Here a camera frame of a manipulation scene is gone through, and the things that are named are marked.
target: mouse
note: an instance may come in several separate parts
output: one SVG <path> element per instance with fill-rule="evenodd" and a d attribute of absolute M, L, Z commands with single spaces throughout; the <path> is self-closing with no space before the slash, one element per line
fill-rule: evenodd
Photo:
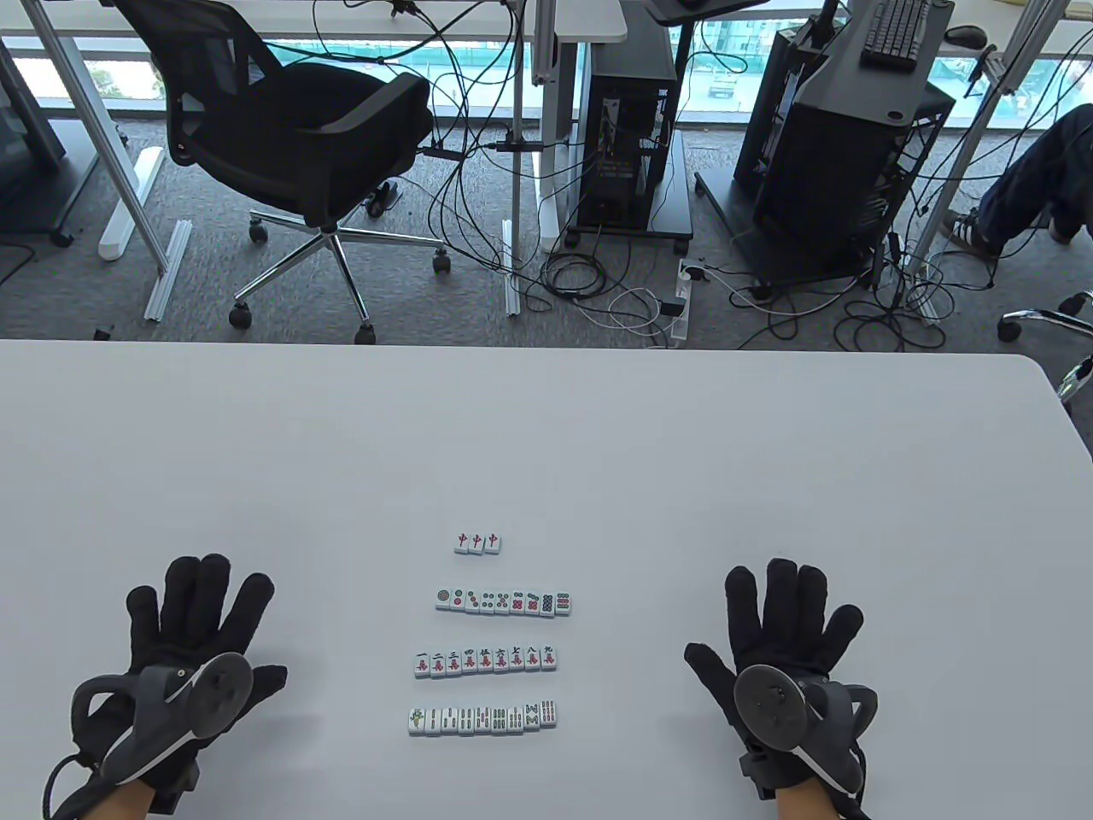
<path fill-rule="evenodd" d="M 945 32 L 945 43 L 982 51 L 987 47 L 987 33 L 977 25 L 954 25 Z"/>

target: window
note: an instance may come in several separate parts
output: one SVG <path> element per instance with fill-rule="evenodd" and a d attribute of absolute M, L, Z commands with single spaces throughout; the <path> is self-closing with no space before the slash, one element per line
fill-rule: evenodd
<path fill-rule="evenodd" d="M 680 101 L 681 117 L 690 121 L 745 121 L 754 108 L 763 71 L 766 69 L 777 32 L 794 28 L 803 22 L 803 20 L 734 20 L 713 21 L 701 25 L 695 31 L 692 57 L 683 83 Z M 670 30 L 669 34 L 674 48 L 679 43 L 679 30 Z M 333 51 L 368 57 L 392 54 L 412 45 L 414 44 L 381 40 L 327 42 L 327 47 Z M 314 40 L 278 40 L 271 42 L 271 46 L 283 62 L 304 58 L 303 55 L 290 50 L 291 48 L 316 52 L 321 50 L 321 46 Z M 496 103 L 500 118 L 506 118 L 513 105 L 513 83 L 512 80 L 506 82 L 512 59 L 510 47 L 506 47 L 502 52 L 501 43 L 468 40 L 453 42 L 450 46 L 467 78 L 463 81 L 465 86 L 470 86 L 472 116 L 484 117 Z M 26 51 L 26 48 L 21 48 L 20 52 L 24 56 L 16 57 L 15 62 L 35 96 L 46 99 L 67 99 L 64 87 L 49 60 L 45 57 L 25 56 Z M 107 99 L 134 101 L 134 105 L 143 103 L 141 107 L 144 109 L 150 103 L 162 101 L 163 84 L 152 69 L 151 62 L 140 52 L 130 52 L 126 56 L 128 59 L 89 62 L 89 69 L 99 93 Z M 531 84 L 530 60 L 531 52 L 527 49 L 524 104 L 527 116 L 536 118 L 542 106 L 542 89 Z M 980 81 L 971 96 L 964 96 L 967 85 L 965 78 L 973 65 L 974 60 L 971 58 L 942 57 L 935 61 L 930 72 L 931 82 L 956 99 L 951 115 L 954 124 L 964 125 L 974 116 L 980 95 L 986 89 L 986 83 Z M 1037 104 L 1039 105 L 1037 116 L 1039 116 L 1050 110 L 1057 99 L 1059 99 L 1059 115 L 1082 103 L 1093 102 L 1093 71 L 1089 70 L 1089 66 L 1088 61 L 1071 61 L 1060 67 L 1058 59 L 1036 60 L 1018 92 L 1000 101 L 991 126 L 1021 128 L 1036 109 Z M 583 59 L 578 59 L 578 77 L 581 67 Z M 390 66 L 360 63 L 355 68 L 384 80 L 390 79 L 398 71 L 419 73 L 435 87 L 433 103 L 437 113 L 440 116 L 453 116 L 456 113 L 457 101 L 460 99 L 461 93 L 443 45 L 425 45 L 392 61 Z M 471 80 L 479 73 L 483 73 L 482 78 L 472 84 Z M 575 98 L 574 104 L 579 104 L 579 98 Z M 1049 126 L 1055 116 L 1057 116 L 1055 112 L 1051 112 L 1041 120 L 1038 127 Z"/>

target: floor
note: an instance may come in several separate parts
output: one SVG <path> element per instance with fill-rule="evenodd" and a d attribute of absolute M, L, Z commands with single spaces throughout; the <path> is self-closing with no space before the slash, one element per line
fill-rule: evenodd
<path fill-rule="evenodd" d="M 163 144 L 164 127 L 157 121 L 124 122 L 129 150 Z M 730 129 L 690 130 L 686 132 L 689 175 L 705 167 L 734 163 L 743 132 Z M 991 134 L 982 151 L 1002 143 L 1009 134 Z M 935 147 L 935 160 L 953 145 L 955 134 L 943 134 Z M 999 173 L 1010 154 L 1009 144 L 976 164 L 975 175 Z M 501 220 L 509 208 L 510 176 L 508 156 L 482 152 L 468 162 L 465 174 L 467 200 L 473 204 L 473 219 L 484 233 L 500 235 Z M 408 174 L 413 184 L 403 184 L 403 196 L 395 208 L 376 223 L 363 213 L 361 226 L 381 227 L 400 233 L 427 233 L 426 213 L 435 191 L 450 173 L 451 163 L 421 159 Z M 530 162 L 525 162 L 530 169 Z M 974 204 L 989 180 L 965 183 L 959 202 Z M 302 234 L 272 226 L 265 245 L 254 245 L 247 237 L 247 208 L 250 202 L 215 183 L 200 168 L 183 168 L 164 163 L 149 197 L 148 210 L 166 243 L 175 220 L 193 222 L 193 235 L 186 251 L 181 272 L 171 296 L 164 321 L 145 323 L 141 317 L 154 277 L 151 257 L 134 236 L 125 256 L 104 262 L 96 254 L 97 237 L 114 208 L 115 196 L 102 167 L 94 172 L 69 220 L 77 234 L 72 247 L 57 249 L 48 243 L 34 242 L 35 260 L 0 288 L 0 336 L 35 339 L 90 339 L 96 328 L 108 328 L 113 339 L 162 341 L 252 341 L 349 343 L 357 329 L 356 312 L 329 254 L 321 253 L 249 302 L 254 326 L 240 332 L 227 324 L 231 293 L 265 267 L 299 244 Z M 524 185 L 521 226 L 526 245 L 538 236 L 533 186 Z M 690 256 L 698 257 L 725 270 L 741 270 L 742 261 L 713 211 L 692 190 L 694 241 Z M 907 212 L 897 221 L 904 232 Z M 586 237 L 580 249 L 590 251 L 593 237 Z M 677 258 L 670 243 L 635 242 L 603 237 L 596 247 L 597 258 L 613 277 L 626 273 L 626 285 L 647 286 L 658 295 L 669 295 L 674 288 Z M 0 271 L 5 271 L 22 251 L 0 247 Z M 384 344 L 482 344 L 553 347 L 649 347 L 654 340 L 618 328 L 600 327 L 574 306 L 549 298 L 532 306 L 551 309 L 525 312 L 507 319 L 503 309 L 500 277 L 472 259 L 453 255 L 449 276 L 433 273 L 432 251 L 425 248 L 349 246 L 348 256 L 357 283 L 367 300 L 373 321 Z M 961 256 L 941 260 L 943 281 L 966 285 L 983 284 L 982 263 Z M 1053 380 L 1084 356 L 1090 344 L 1081 339 L 1044 327 L 1029 327 L 1013 344 L 998 341 L 995 326 L 1001 312 L 1020 307 L 1055 307 L 1058 302 L 1090 286 L 1093 272 L 1093 244 L 1083 232 L 1069 247 L 1053 243 L 1046 232 L 1034 235 L 1016 256 L 998 267 L 997 286 L 976 292 L 951 290 L 952 300 L 938 293 L 936 305 L 950 313 L 941 328 L 940 350 L 960 353 L 1015 352 L 1041 363 Z M 577 284 L 587 271 L 563 274 L 562 284 Z M 728 276 L 736 286 L 750 283 L 744 276 Z M 831 282 L 815 290 L 835 294 L 845 282 Z M 730 304 L 728 289 L 717 282 L 695 285 L 690 348 L 733 349 L 747 342 L 750 349 L 839 350 L 836 326 L 847 311 L 861 313 L 854 300 L 866 298 L 854 290 L 822 311 L 796 323 L 776 328 L 779 333 L 796 335 L 787 340 L 757 331 L 766 326 L 766 316 Z M 832 295 L 798 293 L 792 306 L 781 300 L 772 309 L 803 312 L 832 300 Z M 589 303 L 607 307 L 608 297 Z M 616 304 L 619 311 L 640 314 L 643 307 L 633 297 Z M 610 325 L 606 314 L 590 316 Z M 625 321 L 640 324 L 638 318 Z M 848 321 L 838 328 L 844 344 L 853 345 L 853 331 L 862 323 Z M 904 323 L 912 341 L 925 344 L 941 342 L 935 329 L 915 321 Z M 857 344 L 865 350 L 892 350 L 896 338 L 877 324 L 861 327 Z M 1074 423 L 1093 444 L 1093 394 L 1074 402 Z"/>

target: power adapter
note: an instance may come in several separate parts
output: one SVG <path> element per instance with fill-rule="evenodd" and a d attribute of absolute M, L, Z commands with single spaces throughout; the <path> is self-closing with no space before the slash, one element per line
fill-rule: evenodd
<path fill-rule="evenodd" d="M 677 298 L 675 296 L 669 296 L 668 298 L 660 300 L 661 316 L 669 316 L 671 318 L 682 316 L 684 307 L 686 307 L 686 302 L 682 298 Z"/>

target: haptic glove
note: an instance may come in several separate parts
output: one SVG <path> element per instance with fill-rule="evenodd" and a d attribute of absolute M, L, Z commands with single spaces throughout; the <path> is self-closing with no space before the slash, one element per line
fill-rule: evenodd
<path fill-rule="evenodd" d="M 230 574 L 231 563 L 223 555 L 213 553 L 201 560 L 184 557 L 167 567 L 162 607 L 151 586 L 139 586 L 130 591 L 126 608 L 131 621 L 132 659 L 127 675 L 137 676 L 151 666 L 178 667 L 192 672 L 222 653 L 246 653 L 273 597 L 273 582 L 261 573 L 249 575 L 221 623 Z M 283 666 L 255 668 L 250 695 L 224 731 L 257 704 L 283 689 L 287 675 Z M 98 768 L 115 741 L 133 725 L 133 713 L 131 698 L 113 694 L 79 726 L 73 726 L 72 739 L 80 749 L 73 759 L 91 769 L 92 775 L 87 784 L 52 815 L 52 820 L 79 818 L 116 788 L 116 784 L 106 783 L 98 776 Z M 140 776 L 156 792 L 153 813 L 171 813 L 181 792 L 192 789 L 197 781 L 197 754 L 216 737 L 219 735 L 191 740 Z M 44 813 L 49 817 L 48 794 Z"/>
<path fill-rule="evenodd" d="M 763 664 L 794 678 L 826 678 L 858 634 L 863 617 L 857 607 L 843 605 L 824 629 L 827 577 L 814 566 L 798 570 L 787 559 L 767 564 L 762 621 L 755 576 L 748 567 L 736 566 L 728 574 L 725 598 L 736 672 L 706 644 L 687 644 L 683 657 L 743 740 L 748 750 L 740 759 L 744 774 L 756 781 L 761 798 L 769 799 L 775 789 L 799 785 L 813 772 L 800 758 L 765 747 L 748 730 L 733 700 L 737 675 Z M 839 806 L 836 809 L 846 815 Z"/>

